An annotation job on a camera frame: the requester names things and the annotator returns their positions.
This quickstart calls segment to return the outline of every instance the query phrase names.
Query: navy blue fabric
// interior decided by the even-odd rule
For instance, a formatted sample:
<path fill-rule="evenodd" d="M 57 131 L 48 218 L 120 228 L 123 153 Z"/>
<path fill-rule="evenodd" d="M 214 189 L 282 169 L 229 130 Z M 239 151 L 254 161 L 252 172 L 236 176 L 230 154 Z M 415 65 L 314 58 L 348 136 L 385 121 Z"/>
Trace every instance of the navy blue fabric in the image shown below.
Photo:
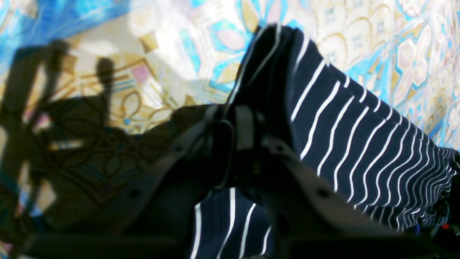
<path fill-rule="evenodd" d="M 373 220 L 395 231 L 439 226 L 442 200 L 460 169 L 456 150 L 435 143 L 378 97 L 329 64 L 298 29 L 268 25 L 255 36 L 237 78 L 235 102 L 287 130 L 301 161 Z M 288 129 L 278 129 L 288 122 Z M 244 258 L 274 248 L 264 209 L 234 188 L 196 210 L 192 259 Z"/>

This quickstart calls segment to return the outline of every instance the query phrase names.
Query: striped fabric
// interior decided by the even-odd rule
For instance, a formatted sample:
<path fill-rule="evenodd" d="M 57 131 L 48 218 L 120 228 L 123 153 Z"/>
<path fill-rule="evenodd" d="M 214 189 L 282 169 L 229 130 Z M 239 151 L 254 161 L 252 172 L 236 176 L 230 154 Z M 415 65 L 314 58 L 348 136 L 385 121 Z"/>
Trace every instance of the striped fabric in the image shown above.
<path fill-rule="evenodd" d="M 303 163 L 372 219 L 395 231 L 449 219 L 449 207 L 440 199 L 460 170 L 459 153 L 437 147 L 325 60 L 298 29 L 261 29 L 243 60 L 236 89 L 261 95 L 256 108 L 289 122 Z M 235 188 L 203 200 L 195 211 L 192 259 L 246 258 L 274 247 L 264 209 Z"/>

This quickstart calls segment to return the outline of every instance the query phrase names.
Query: patterned blanket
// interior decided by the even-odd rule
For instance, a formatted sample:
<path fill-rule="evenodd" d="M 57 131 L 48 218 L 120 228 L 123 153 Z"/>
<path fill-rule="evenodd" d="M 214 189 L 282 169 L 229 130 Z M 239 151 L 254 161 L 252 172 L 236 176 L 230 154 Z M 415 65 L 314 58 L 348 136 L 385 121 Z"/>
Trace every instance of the patterned blanket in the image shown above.
<path fill-rule="evenodd" d="M 458 0 L 0 0 L 0 258 L 123 189 L 187 128 L 173 111 L 224 102 L 273 22 L 460 148 Z"/>

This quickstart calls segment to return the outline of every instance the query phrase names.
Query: striped pants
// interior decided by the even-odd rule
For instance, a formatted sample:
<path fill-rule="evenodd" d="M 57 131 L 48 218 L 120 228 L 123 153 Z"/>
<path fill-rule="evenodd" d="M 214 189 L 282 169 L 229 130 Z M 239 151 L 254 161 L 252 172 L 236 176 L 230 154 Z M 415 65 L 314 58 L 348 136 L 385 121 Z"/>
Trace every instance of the striped pants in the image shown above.
<path fill-rule="evenodd" d="M 243 60 L 236 88 L 257 97 L 256 106 L 267 117 L 288 122 L 302 162 L 372 219 L 396 231 L 449 219 L 443 197 L 460 170 L 459 153 L 437 147 L 328 63 L 298 29 L 262 28 Z M 192 259 L 245 258 L 274 247 L 263 207 L 235 188 L 206 198 L 195 211 Z"/>

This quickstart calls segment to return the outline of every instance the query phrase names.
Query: white stripe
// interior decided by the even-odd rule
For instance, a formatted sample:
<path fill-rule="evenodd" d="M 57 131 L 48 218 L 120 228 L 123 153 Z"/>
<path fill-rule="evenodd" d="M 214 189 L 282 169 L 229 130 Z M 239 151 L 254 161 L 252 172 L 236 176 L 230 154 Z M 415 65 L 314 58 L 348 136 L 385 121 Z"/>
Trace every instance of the white stripe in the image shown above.
<path fill-rule="evenodd" d="M 414 218 L 414 215 L 409 215 L 407 218 L 403 218 L 401 230 L 405 231 L 410 226 L 415 226 L 415 225 L 416 225 L 416 220 Z"/>
<path fill-rule="evenodd" d="M 380 218 L 379 218 L 379 223 L 382 224 L 382 218 L 383 218 L 383 214 L 385 213 L 385 209 L 387 209 L 388 207 L 383 207 L 382 208 L 382 213 L 380 214 Z"/>
<path fill-rule="evenodd" d="M 332 126 L 331 135 L 329 137 L 329 148 L 328 148 L 328 151 L 326 152 L 326 154 L 324 155 L 324 157 L 322 158 L 321 162 L 319 163 L 318 170 L 317 170 L 318 176 L 320 176 L 320 174 L 321 174 L 322 165 L 326 162 L 326 160 L 328 159 L 329 155 L 332 152 L 332 148 L 334 146 L 335 130 L 337 129 L 337 126 L 339 125 L 339 122 L 341 121 L 341 119 L 344 116 L 346 110 L 348 109 L 348 106 L 350 106 L 350 103 L 351 103 L 351 101 L 353 101 L 354 98 L 355 98 L 354 96 L 351 97 L 348 100 L 348 102 L 345 104 L 345 106 L 343 106 L 342 110 L 340 110 L 339 115 L 337 116 L 337 119 L 335 120 L 334 125 Z"/>
<path fill-rule="evenodd" d="M 443 179 L 438 180 L 438 177 L 442 177 L 443 176 L 442 172 L 446 171 L 447 168 L 449 167 L 449 165 L 447 165 L 446 168 L 443 169 L 445 160 L 440 159 L 439 156 L 437 158 L 439 159 L 437 161 L 439 163 L 439 168 L 433 174 L 435 177 L 432 177 L 430 180 L 426 181 L 426 198 L 427 198 L 427 202 L 428 202 L 428 195 L 429 195 L 429 197 L 430 197 L 429 204 L 434 204 L 433 199 L 432 199 L 432 195 L 433 195 L 433 192 L 434 192 L 434 187 L 433 187 L 434 184 L 437 183 L 437 182 L 440 182 L 440 181 L 442 181 L 444 179 L 443 178 Z"/>
<path fill-rule="evenodd" d="M 193 250 L 190 259 L 195 259 L 196 254 L 198 253 L 198 248 L 200 247 L 200 239 L 201 239 L 201 203 L 198 203 L 195 206 L 195 241 L 193 243 Z"/>
<path fill-rule="evenodd" d="M 350 84 L 350 77 L 346 76 L 344 88 L 347 88 L 349 84 Z"/>
<path fill-rule="evenodd" d="M 355 194 L 355 190 L 353 188 L 353 174 L 355 173 L 355 170 L 358 167 L 358 164 L 361 162 L 361 159 L 364 156 L 364 153 L 367 151 L 367 149 L 369 147 L 369 143 L 371 142 L 371 140 L 374 137 L 375 133 L 377 132 L 378 129 L 380 129 L 385 124 L 385 122 L 386 122 L 385 120 L 382 120 L 382 122 L 379 125 L 377 125 L 377 127 L 375 127 L 374 130 L 372 130 L 371 135 L 369 136 L 368 140 L 366 141 L 366 145 L 364 145 L 364 149 L 362 150 L 361 155 L 359 156 L 359 158 L 356 161 L 355 165 L 351 169 L 350 177 L 349 177 L 351 194 L 350 194 L 350 197 L 348 198 L 347 202 L 350 202 L 351 199 L 353 198 L 353 195 Z"/>
<path fill-rule="evenodd" d="M 377 207 L 374 207 L 374 210 L 372 211 L 371 216 L 370 216 L 371 219 L 374 218 L 374 213 L 375 213 L 376 210 L 377 210 Z"/>
<path fill-rule="evenodd" d="M 230 188 L 230 226 L 229 226 L 229 232 L 227 233 L 227 236 L 225 237 L 224 242 L 222 243 L 222 246 L 220 247 L 219 253 L 217 254 L 217 259 L 220 259 L 220 255 L 222 254 L 222 251 L 224 250 L 225 244 L 227 243 L 230 234 L 233 230 L 233 225 L 235 225 L 235 210 L 236 210 L 236 200 L 235 200 L 235 187 Z"/>
<path fill-rule="evenodd" d="M 262 247 L 262 252 L 260 254 L 265 254 L 267 251 L 267 241 L 268 241 L 268 235 L 270 234 L 271 226 L 268 227 L 267 232 L 265 233 L 264 236 L 264 246 Z"/>
<path fill-rule="evenodd" d="M 318 111 L 316 112 L 316 115 L 315 115 L 315 120 L 313 121 L 313 125 L 311 126 L 310 128 L 310 132 L 308 134 L 308 141 L 307 141 L 307 144 L 305 145 L 305 148 L 304 150 L 302 151 L 302 153 L 300 154 L 300 159 L 303 159 L 308 151 L 310 150 L 310 147 L 311 147 L 311 143 L 313 142 L 313 135 L 315 134 L 315 130 L 316 130 L 316 125 L 318 124 L 318 120 L 319 120 L 319 117 L 321 115 L 321 113 L 324 111 L 324 109 L 326 109 L 326 107 L 331 103 L 331 101 L 334 99 L 335 95 L 337 94 L 337 92 L 339 91 L 339 87 L 340 87 L 340 82 L 337 81 L 334 85 L 334 88 L 331 92 L 331 94 L 328 96 L 328 98 L 321 104 L 321 106 L 318 108 Z"/>
<path fill-rule="evenodd" d="M 406 228 L 413 227 L 417 224 L 417 220 L 415 219 L 416 214 L 411 214 L 409 217 L 407 217 L 406 220 Z"/>
<path fill-rule="evenodd" d="M 409 128 L 410 128 L 410 123 L 408 124 L 407 131 L 404 133 L 404 138 L 406 136 L 406 133 L 409 131 Z M 401 139 L 401 148 L 403 147 L 402 144 L 403 144 L 404 138 Z M 391 181 L 391 178 L 393 177 L 393 174 L 397 170 L 399 170 L 401 167 L 405 166 L 412 159 L 412 157 L 414 156 L 414 142 L 415 142 L 415 136 L 414 136 L 413 141 L 412 141 L 412 148 L 411 148 L 411 154 L 410 154 L 409 159 L 407 159 L 404 163 L 400 164 L 395 169 L 393 169 L 393 171 L 391 171 L 390 175 L 388 176 L 388 179 L 386 180 L 386 190 L 388 191 L 388 200 L 386 201 L 386 203 L 383 206 L 387 206 L 391 202 L 390 181 Z M 399 186 L 398 186 L 398 194 L 399 194 L 399 199 L 401 199 L 401 195 L 400 195 L 401 193 L 400 193 L 400 190 L 399 190 Z"/>
<path fill-rule="evenodd" d="M 265 66 L 265 64 L 268 62 L 268 60 L 273 56 L 273 54 L 275 53 L 276 49 L 278 48 L 278 45 L 280 44 L 280 37 L 281 37 L 281 25 L 280 24 L 276 24 L 276 30 L 275 30 L 275 44 L 273 45 L 273 47 L 271 48 L 270 52 L 268 53 L 268 55 L 264 58 L 264 60 L 262 61 L 262 63 L 260 63 L 259 67 L 257 68 L 257 70 L 254 72 L 253 76 L 251 77 L 251 79 L 247 82 L 248 85 L 250 85 L 253 80 L 257 77 L 257 75 L 260 73 L 260 71 L 263 69 L 263 67 Z"/>
<path fill-rule="evenodd" d="M 414 223 L 412 224 L 412 226 L 418 225 L 419 221 L 417 220 L 417 218 L 418 218 L 417 215 L 415 215 L 415 214 L 412 215 L 412 220 L 413 220 L 413 222 L 414 222 Z"/>
<path fill-rule="evenodd" d="M 451 171 L 452 171 L 452 168 L 449 169 L 449 171 L 447 172 L 446 176 L 445 176 L 443 179 L 438 180 L 438 181 L 436 181 L 435 183 L 447 179 L 447 178 L 449 177 L 449 174 L 450 174 Z M 443 185 L 446 185 L 446 184 L 449 183 L 449 182 L 450 182 L 450 181 L 448 180 L 446 183 L 440 183 L 440 184 L 438 184 L 437 186 L 434 187 L 433 193 L 432 193 L 432 195 L 434 194 L 434 200 L 438 200 L 439 191 L 441 190 L 442 186 L 443 186 Z"/>
<path fill-rule="evenodd" d="M 335 192 L 337 192 L 337 190 L 339 188 L 339 181 L 337 179 L 338 174 L 339 174 L 339 169 L 341 168 L 341 166 L 345 162 L 346 158 L 348 157 L 348 154 L 350 153 L 351 141 L 353 140 L 353 136 L 355 135 L 356 128 L 358 127 L 359 123 L 361 122 L 362 118 L 364 118 L 364 116 L 366 115 L 368 110 L 369 110 L 369 108 L 366 107 L 364 109 L 364 111 L 361 113 L 361 115 L 359 115 L 358 119 L 355 121 L 355 124 L 353 125 L 353 128 L 351 128 L 350 137 L 348 138 L 348 143 L 346 145 L 345 154 L 342 157 L 342 160 L 337 164 L 337 167 L 335 167 L 335 170 L 334 170 L 334 191 Z"/>
<path fill-rule="evenodd" d="M 433 157 L 433 160 L 435 161 L 435 164 L 436 164 L 436 162 L 437 162 L 437 163 L 439 164 L 439 166 L 438 166 L 438 168 L 434 171 L 434 174 L 432 174 L 432 175 L 438 175 L 439 170 L 442 169 L 441 163 L 440 163 L 439 161 L 436 161 L 434 157 Z M 428 192 L 431 190 L 430 188 L 428 188 L 429 182 L 430 182 L 431 180 L 437 179 L 437 177 L 434 177 L 434 178 L 433 178 L 433 177 L 430 177 L 430 178 L 427 177 L 427 179 L 428 179 L 428 181 L 426 181 L 426 188 L 425 188 L 425 197 L 426 197 L 426 204 L 425 204 L 425 207 L 428 207 L 428 204 L 431 203 L 431 195 L 430 195 L 430 202 L 428 202 Z"/>
<path fill-rule="evenodd" d="M 388 117 L 386 117 L 386 120 L 389 120 L 392 115 L 393 115 L 393 108 L 390 107 L 390 114 L 388 114 Z"/>
<path fill-rule="evenodd" d="M 404 218 L 402 219 L 402 226 L 401 226 L 401 224 L 399 223 L 399 216 L 401 216 L 404 213 L 405 210 L 406 210 L 406 208 L 403 208 L 401 213 L 399 213 L 399 215 L 396 216 L 396 224 L 397 224 L 396 231 L 399 231 L 400 227 L 401 227 L 401 230 L 404 229 L 404 224 L 405 224 Z"/>
<path fill-rule="evenodd" d="M 307 51 L 308 45 L 310 43 L 310 39 L 307 38 L 305 34 L 302 35 L 303 41 L 302 41 L 302 47 L 300 48 L 299 55 L 297 56 L 297 60 L 295 61 L 295 66 L 294 66 L 294 71 L 297 71 L 297 68 L 299 67 L 299 63 L 302 60 L 303 56 L 305 55 L 305 52 Z"/>
<path fill-rule="evenodd" d="M 365 89 L 365 88 L 362 88 L 363 89 L 363 93 L 362 93 L 362 96 L 361 96 L 361 99 L 359 99 L 359 102 L 362 103 L 364 101 L 364 99 L 366 99 L 366 95 L 368 93 L 368 91 Z"/>
<path fill-rule="evenodd" d="M 433 173 L 433 172 L 431 172 L 431 170 L 433 170 L 433 168 L 436 166 L 436 160 L 434 159 L 434 149 L 433 149 L 433 159 L 432 159 L 432 160 L 433 160 L 433 165 L 422 175 L 422 177 L 423 177 L 424 175 L 426 175 L 427 177 L 426 177 L 425 179 L 421 180 L 421 182 L 420 182 L 420 190 L 419 190 L 420 197 L 422 197 L 422 193 L 423 193 L 423 190 L 422 190 L 422 189 L 423 189 L 423 185 L 424 185 L 423 182 L 424 182 L 425 180 L 428 180 L 428 179 L 429 179 L 430 174 Z M 420 204 L 420 205 L 417 205 L 417 207 L 421 207 L 421 206 L 423 205 L 423 199 L 421 199 L 420 201 L 421 201 L 421 204 Z"/>
<path fill-rule="evenodd" d="M 420 162 L 422 161 L 423 159 L 423 155 L 422 155 L 422 145 L 423 145 L 423 138 L 424 138 L 425 134 L 423 134 L 422 132 L 422 140 L 420 141 L 420 148 L 419 148 L 419 154 L 420 154 L 420 159 L 417 163 L 420 164 Z M 426 157 L 427 157 L 427 160 L 426 160 L 426 164 L 424 166 L 422 166 L 420 169 L 418 169 L 418 171 L 414 174 L 412 174 L 409 179 L 407 179 L 407 182 L 406 182 L 406 195 L 408 197 L 407 199 L 407 203 L 403 206 L 403 207 L 408 207 L 408 205 L 410 204 L 410 195 L 409 195 L 409 182 L 410 180 L 412 180 L 413 177 L 415 177 L 418 173 L 420 173 L 425 167 L 428 166 L 428 163 L 430 162 L 430 156 L 428 155 L 428 141 L 427 141 L 427 145 L 426 145 Z M 414 184 L 414 187 L 412 188 L 412 193 L 415 194 L 415 184 Z M 417 204 L 417 196 L 414 195 L 414 198 L 415 198 L 415 204 Z"/>
<path fill-rule="evenodd" d="M 256 207 L 256 204 L 253 203 L 253 205 L 249 209 L 249 212 L 247 213 L 247 216 L 246 216 L 246 222 L 244 223 L 243 239 L 241 240 L 240 259 L 243 258 L 243 256 L 244 256 L 244 249 L 245 249 L 245 246 L 246 246 L 247 231 L 249 230 L 249 222 L 251 221 L 251 214 L 253 213 L 253 210 L 254 210 L 255 207 Z"/>
<path fill-rule="evenodd" d="M 253 43 L 251 45 L 251 47 L 249 48 L 248 52 L 247 52 L 247 58 L 246 60 L 244 61 L 244 63 L 242 64 L 241 66 L 241 73 L 239 74 L 239 77 L 236 79 L 236 84 L 235 84 L 235 87 L 232 89 L 232 91 L 230 92 L 230 95 L 227 99 L 227 104 L 231 104 L 233 103 L 233 100 L 235 99 L 236 97 L 236 93 L 238 92 L 238 90 L 240 89 L 240 86 L 241 86 L 241 80 L 243 78 L 243 75 L 245 74 L 245 70 L 246 70 L 246 66 L 247 66 L 247 63 L 248 61 L 251 59 L 251 55 L 253 54 L 253 51 L 254 51 L 254 46 L 255 44 L 257 43 L 257 41 L 259 40 L 259 38 L 261 37 L 261 35 L 268 29 L 270 28 L 270 25 L 267 25 L 265 27 L 263 27 L 259 33 L 255 36 L 254 40 L 253 40 Z"/>
<path fill-rule="evenodd" d="M 388 215 L 388 226 L 390 227 L 390 229 L 393 229 L 393 226 L 391 225 L 391 217 L 393 216 L 393 213 L 395 212 L 395 208 L 392 207 L 391 208 L 391 212 L 390 212 L 390 215 Z"/>
<path fill-rule="evenodd" d="M 374 206 L 375 204 L 377 204 L 377 202 L 379 201 L 379 198 L 380 198 L 380 194 L 381 194 L 381 190 L 380 190 L 380 185 L 379 185 L 379 179 L 380 179 L 380 175 L 382 174 L 382 172 L 388 168 L 388 166 L 392 165 L 398 158 L 399 156 L 401 155 L 401 151 L 402 151 L 402 147 L 403 147 L 403 140 L 404 139 L 401 139 L 401 143 L 400 143 L 400 148 L 399 148 L 399 151 L 397 153 L 397 155 L 393 158 L 393 160 L 388 163 L 386 166 L 384 166 L 378 173 L 377 173 L 377 177 L 375 178 L 375 182 L 376 182 L 376 185 L 377 185 L 377 197 L 375 198 L 374 202 L 370 204 L 370 206 Z"/>
<path fill-rule="evenodd" d="M 410 154 L 409 159 L 406 161 L 406 163 L 408 163 L 408 162 L 412 159 L 412 157 L 413 157 L 413 155 L 414 155 L 414 143 L 415 143 L 415 135 L 414 135 L 414 139 L 412 140 L 411 154 Z M 422 158 L 422 157 L 420 156 L 419 161 L 418 161 L 415 165 L 413 165 L 411 168 L 407 169 L 404 173 L 402 173 L 402 174 L 398 177 L 398 181 L 397 181 L 397 186 L 398 186 L 398 187 L 397 187 L 397 190 L 398 190 L 399 200 L 398 200 L 398 203 L 395 205 L 395 207 L 398 207 L 399 204 L 401 203 L 402 199 L 403 199 L 402 196 L 401 196 L 401 186 L 400 186 L 400 185 L 401 185 L 401 179 L 402 179 L 402 177 L 403 177 L 406 173 L 408 173 L 409 171 L 411 171 L 411 170 L 413 170 L 415 167 L 417 167 L 417 166 L 420 164 L 420 162 L 422 161 L 421 158 Z M 408 189 L 408 182 L 409 182 L 409 180 L 406 181 L 406 190 Z"/>
<path fill-rule="evenodd" d="M 305 97 L 307 96 L 307 94 L 310 91 L 311 87 L 314 85 L 314 83 L 318 79 L 318 76 L 320 75 L 321 71 L 323 70 L 325 64 L 326 63 L 324 62 L 324 60 L 322 60 L 321 63 L 319 64 L 319 66 L 316 68 L 315 73 L 313 73 L 313 76 L 311 77 L 310 82 L 308 82 L 307 87 L 305 87 L 305 90 L 303 91 L 302 95 L 300 96 L 299 100 L 297 101 L 297 104 L 295 105 L 294 111 L 292 112 L 292 115 L 291 115 L 291 121 L 295 120 L 295 117 L 297 116 L 297 113 L 300 110 L 300 106 L 302 106 L 302 103 L 304 102 Z"/>
<path fill-rule="evenodd" d="M 362 204 L 363 202 L 365 202 L 368 198 L 368 185 L 367 185 L 367 182 L 366 182 L 366 176 L 368 175 L 369 173 L 369 170 L 372 168 L 372 166 L 377 163 L 377 161 L 383 156 L 383 154 L 385 153 L 386 149 L 388 148 L 388 145 L 390 144 L 390 141 L 391 141 L 391 137 L 393 136 L 393 134 L 395 133 L 396 129 L 397 129 L 398 125 L 395 125 L 395 127 L 393 128 L 393 130 L 390 132 L 390 134 L 388 135 L 387 139 L 386 139 L 386 142 L 385 142 L 385 145 L 383 146 L 382 150 L 380 151 L 380 153 L 374 158 L 374 160 L 372 160 L 372 162 L 368 165 L 366 171 L 364 172 L 363 176 L 362 176 L 362 182 L 364 184 L 364 197 L 363 199 L 358 202 L 356 205 L 359 206 L 360 204 Z M 401 151 L 403 149 L 403 140 L 404 138 L 406 137 L 406 133 L 407 131 L 404 133 L 404 136 L 402 137 L 401 139 L 401 147 L 399 149 L 399 152 L 398 154 L 396 155 L 396 157 L 399 157 L 401 155 Z"/>
<path fill-rule="evenodd" d="M 416 211 L 414 211 L 414 212 L 411 213 L 411 214 L 416 214 L 416 213 L 419 212 L 419 211 L 420 211 L 420 208 L 418 208 Z"/>
<path fill-rule="evenodd" d="M 452 189 L 452 183 L 450 183 L 449 188 L 448 188 L 447 190 L 445 190 L 445 192 L 446 192 L 446 193 L 450 193 L 450 190 L 451 190 L 451 189 Z"/>
<path fill-rule="evenodd" d="M 422 170 L 424 170 L 424 169 L 429 165 L 429 163 L 430 163 L 430 155 L 428 154 L 428 148 L 429 148 L 429 144 L 430 144 L 430 138 L 427 137 L 426 140 L 427 140 L 427 141 L 426 141 L 426 158 L 427 158 L 426 164 L 425 164 L 422 168 L 420 168 L 415 174 L 411 175 L 411 177 L 408 179 L 408 183 L 409 183 L 409 181 L 410 181 L 414 176 L 416 176 L 416 175 L 419 174 Z M 430 169 L 429 169 L 429 170 L 424 170 L 424 171 L 425 171 L 425 172 L 422 173 L 422 176 L 423 176 L 424 174 L 426 174 L 427 172 L 429 172 Z M 420 179 L 421 179 L 421 177 L 418 177 L 418 178 L 415 179 L 414 187 L 412 188 L 412 193 L 413 193 L 413 194 L 415 194 L 415 186 L 417 186 L 417 182 L 418 182 Z M 409 190 L 408 190 L 408 189 L 406 189 L 406 194 L 407 194 L 407 196 L 409 197 Z M 415 203 L 413 204 L 413 206 L 417 206 L 417 204 L 419 203 L 419 201 L 418 201 L 418 199 L 417 199 L 417 195 L 413 195 L 413 197 L 415 198 Z M 422 203 L 423 203 L 423 198 L 422 198 L 422 196 L 421 196 L 421 192 L 420 192 L 420 196 L 419 196 L 419 197 L 420 197 L 420 206 L 421 206 Z M 410 204 L 410 200 L 408 199 L 408 201 L 407 201 L 406 205 L 404 205 L 404 207 L 409 206 L 409 204 Z"/>
<path fill-rule="evenodd" d="M 428 224 L 428 225 L 432 225 L 433 215 L 430 215 L 430 217 L 427 218 L 427 219 L 428 219 L 428 223 L 427 223 L 427 224 Z"/>
<path fill-rule="evenodd" d="M 379 110 L 380 104 L 381 104 L 381 102 L 382 102 L 382 101 L 380 101 L 380 98 L 377 98 L 377 100 L 378 100 L 378 101 L 377 101 L 377 106 L 375 107 L 374 112 L 376 112 L 376 111 Z"/>

